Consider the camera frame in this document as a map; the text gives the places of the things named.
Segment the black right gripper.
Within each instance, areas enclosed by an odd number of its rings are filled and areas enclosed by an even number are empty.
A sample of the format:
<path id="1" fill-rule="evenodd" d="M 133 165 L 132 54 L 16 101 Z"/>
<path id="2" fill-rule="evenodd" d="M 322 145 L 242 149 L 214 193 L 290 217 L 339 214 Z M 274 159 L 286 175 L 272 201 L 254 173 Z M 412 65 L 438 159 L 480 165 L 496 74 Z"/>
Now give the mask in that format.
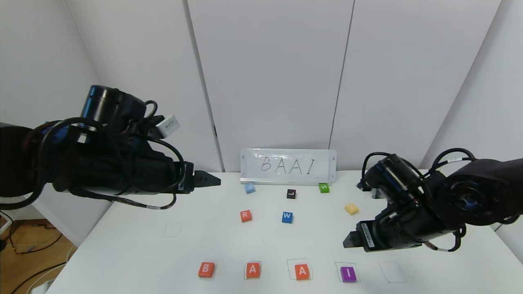
<path id="1" fill-rule="evenodd" d="M 362 246 L 366 252 L 410 249 L 425 242 L 425 213 L 407 212 L 400 216 L 393 211 L 382 211 L 374 220 L 358 222 L 343 240 L 344 249 Z"/>

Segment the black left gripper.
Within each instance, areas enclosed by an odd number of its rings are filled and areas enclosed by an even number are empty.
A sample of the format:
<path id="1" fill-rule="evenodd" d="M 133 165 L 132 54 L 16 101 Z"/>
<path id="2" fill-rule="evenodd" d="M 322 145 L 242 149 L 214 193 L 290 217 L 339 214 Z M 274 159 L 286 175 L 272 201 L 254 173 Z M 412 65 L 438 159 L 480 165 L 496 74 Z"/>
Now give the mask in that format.
<path id="1" fill-rule="evenodd" d="M 181 174 L 181 162 L 173 162 L 168 166 L 163 175 L 163 184 L 161 184 L 161 193 L 174 193 L 187 195 L 190 194 L 194 188 L 214 187 L 221 185 L 221 179 L 211 175 L 208 172 L 196 170 L 194 171 L 194 164 L 190 162 L 183 162 L 185 172 Z"/>

